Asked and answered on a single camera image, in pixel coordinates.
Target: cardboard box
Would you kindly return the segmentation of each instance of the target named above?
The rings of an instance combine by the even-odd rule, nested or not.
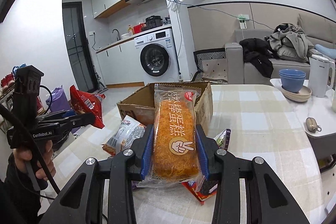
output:
[[[196,123],[202,125],[205,134],[208,133],[213,113],[212,92],[209,82],[199,83],[160,83],[164,85],[201,88],[201,96],[196,99]],[[153,124],[155,119],[154,85],[150,83],[140,88],[125,100],[120,101],[119,108],[122,119],[126,115],[133,117],[144,125]]]

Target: beige plate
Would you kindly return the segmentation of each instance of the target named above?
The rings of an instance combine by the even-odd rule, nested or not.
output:
[[[296,102],[306,102],[311,96],[311,89],[306,86],[303,86],[298,93],[289,92],[283,88],[281,88],[281,92],[286,98]]]

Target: purple bag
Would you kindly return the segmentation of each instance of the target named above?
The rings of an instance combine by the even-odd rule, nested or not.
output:
[[[57,111],[61,111],[61,110],[70,110],[70,104],[68,102],[68,99],[65,95],[63,86],[61,86],[60,88],[55,88],[52,92],[52,103],[50,106],[50,111],[51,112],[57,112]],[[46,99],[46,104],[49,106],[50,105],[50,96]],[[74,128],[73,130],[71,130],[72,133],[75,133],[77,130],[79,130],[78,128]]]

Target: black jacket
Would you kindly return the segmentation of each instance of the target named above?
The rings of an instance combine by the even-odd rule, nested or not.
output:
[[[26,174],[17,171],[21,182],[33,191],[32,183]],[[0,222],[10,224],[37,224],[37,213],[41,208],[40,198],[27,191],[19,182],[14,156],[8,159],[6,179],[0,180]]]
[[[273,64],[269,58],[275,58],[276,55],[269,42],[259,38],[247,38],[240,41],[239,44],[243,47],[244,63],[251,63],[262,76],[271,78]]]

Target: gray clothing pile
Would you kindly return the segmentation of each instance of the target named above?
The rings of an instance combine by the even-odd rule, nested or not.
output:
[[[314,45],[307,39],[305,32],[297,25],[288,24],[284,31],[276,32],[266,37],[271,48],[277,52],[280,59],[309,62]]]

